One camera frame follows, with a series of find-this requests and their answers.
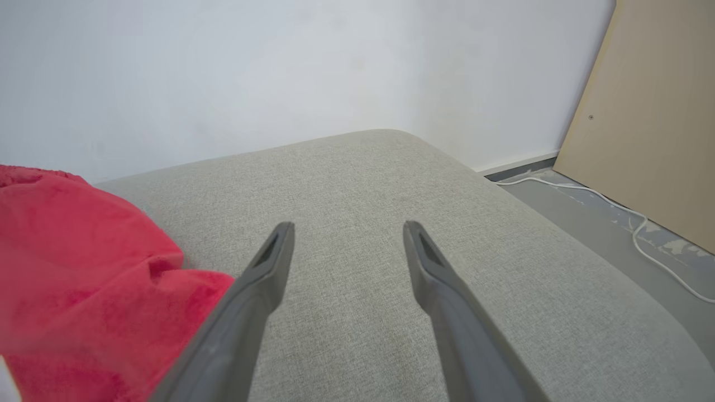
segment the dark baseboard strip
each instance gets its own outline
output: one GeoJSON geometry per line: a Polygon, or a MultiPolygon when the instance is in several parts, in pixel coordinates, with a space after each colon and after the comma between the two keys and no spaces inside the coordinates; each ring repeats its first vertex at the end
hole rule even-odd
{"type": "Polygon", "coordinates": [[[553,164],[556,163],[556,157],[553,158],[548,158],[546,160],[540,160],[538,162],[530,163],[528,165],[524,166],[519,166],[519,167],[513,167],[509,170],[505,170],[503,172],[496,172],[492,173],[491,175],[486,175],[487,179],[493,181],[493,182],[500,182],[502,180],[506,180],[510,177],[514,177],[516,175],[520,175],[522,173],[526,173],[529,170],[539,170],[539,169],[545,169],[547,167],[552,167],[553,164]]]}

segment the red garment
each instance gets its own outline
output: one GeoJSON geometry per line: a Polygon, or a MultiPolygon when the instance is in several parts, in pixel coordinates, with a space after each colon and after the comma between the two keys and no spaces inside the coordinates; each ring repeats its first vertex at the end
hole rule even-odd
{"type": "Polygon", "coordinates": [[[0,165],[0,355],[23,400],[146,400],[233,282],[183,259],[129,202],[0,165]]]}

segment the floor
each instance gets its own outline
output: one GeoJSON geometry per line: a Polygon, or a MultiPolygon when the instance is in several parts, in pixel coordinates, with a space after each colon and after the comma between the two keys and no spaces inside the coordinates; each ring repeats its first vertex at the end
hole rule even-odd
{"type": "MultiPolygon", "coordinates": [[[[509,178],[500,177],[499,181],[512,182],[524,177],[578,185],[550,167],[509,178]]],[[[715,368],[715,304],[695,298],[636,251],[631,236],[633,229],[641,224],[641,218],[583,190],[551,187],[539,182],[502,188],[640,285],[690,332],[715,368]]],[[[645,253],[671,268],[698,293],[715,298],[715,257],[712,254],[653,222],[639,233],[638,243],[645,253]]]]}

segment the red cloth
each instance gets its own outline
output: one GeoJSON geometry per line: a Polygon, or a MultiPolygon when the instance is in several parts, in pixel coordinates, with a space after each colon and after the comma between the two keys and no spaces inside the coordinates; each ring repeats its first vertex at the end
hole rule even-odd
{"type": "Polygon", "coordinates": [[[25,402],[143,401],[233,279],[129,202],[0,165],[0,354],[25,402]]]}

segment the wall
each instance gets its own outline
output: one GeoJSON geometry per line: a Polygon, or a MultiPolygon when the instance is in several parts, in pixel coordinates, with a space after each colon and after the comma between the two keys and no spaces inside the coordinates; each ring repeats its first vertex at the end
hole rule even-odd
{"type": "Polygon", "coordinates": [[[613,0],[0,0],[0,163],[91,182],[370,128],[560,146],[613,0]]]}

